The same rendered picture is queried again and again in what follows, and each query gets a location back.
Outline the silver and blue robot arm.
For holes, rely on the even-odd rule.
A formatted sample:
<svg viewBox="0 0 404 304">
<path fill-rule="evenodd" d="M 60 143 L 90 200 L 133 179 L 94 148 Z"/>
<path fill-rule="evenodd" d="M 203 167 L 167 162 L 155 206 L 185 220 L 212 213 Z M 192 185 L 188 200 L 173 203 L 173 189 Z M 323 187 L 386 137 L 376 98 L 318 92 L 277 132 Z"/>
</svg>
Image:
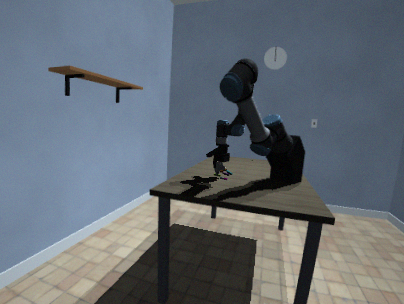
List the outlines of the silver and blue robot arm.
<svg viewBox="0 0 404 304">
<path fill-rule="evenodd" d="M 228 135 L 243 135 L 243 126 L 246 124 L 251 133 L 250 149 L 254 153 L 260 156 L 267 156 L 271 151 L 284 153 L 292 147 L 293 140 L 285 131 L 280 116 L 269 115 L 261 119 L 252 97 L 257 73 L 258 68 L 254 61 L 241 59 L 221 80 L 221 94 L 228 101 L 236 103 L 238 115 L 231 124 L 226 120 L 217 121 L 216 143 L 226 144 Z"/>
</svg>

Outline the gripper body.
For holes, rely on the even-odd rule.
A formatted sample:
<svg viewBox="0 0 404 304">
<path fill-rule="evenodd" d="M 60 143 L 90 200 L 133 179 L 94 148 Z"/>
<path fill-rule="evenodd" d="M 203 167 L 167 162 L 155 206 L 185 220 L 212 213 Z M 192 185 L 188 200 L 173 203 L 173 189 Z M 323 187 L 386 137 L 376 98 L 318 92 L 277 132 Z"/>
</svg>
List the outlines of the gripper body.
<svg viewBox="0 0 404 304">
<path fill-rule="evenodd" d="M 219 151 L 214 154 L 214 157 L 217 161 L 220 162 L 228 162 L 230 158 L 230 153 L 227 153 L 229 145 L 227 144 L 217 144 Z"/>
</svg>

